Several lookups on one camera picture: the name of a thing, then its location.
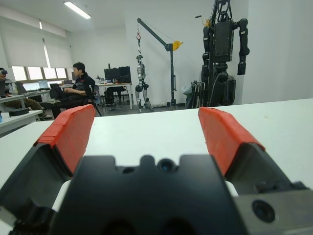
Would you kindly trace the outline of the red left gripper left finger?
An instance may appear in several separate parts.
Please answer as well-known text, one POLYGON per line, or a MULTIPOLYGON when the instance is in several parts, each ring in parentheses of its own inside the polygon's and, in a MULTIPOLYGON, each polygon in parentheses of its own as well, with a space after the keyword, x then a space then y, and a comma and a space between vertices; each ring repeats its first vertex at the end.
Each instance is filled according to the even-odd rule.
POLYGON ((25 153, 1 153, 0 205, 21 208, 32 200, 51 207, 85 153, 94 115, 92 105, 63 111, 25 153))

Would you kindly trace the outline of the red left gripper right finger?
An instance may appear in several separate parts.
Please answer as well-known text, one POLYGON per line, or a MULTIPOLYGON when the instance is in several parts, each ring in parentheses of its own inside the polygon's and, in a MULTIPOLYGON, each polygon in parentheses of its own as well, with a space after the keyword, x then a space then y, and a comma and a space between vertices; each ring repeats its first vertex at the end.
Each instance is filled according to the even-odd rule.
POLYGON ((307 190, 292 182, 265 147, 230 113, 208 107, 198 111, 208 152, 239 195, 307 190))

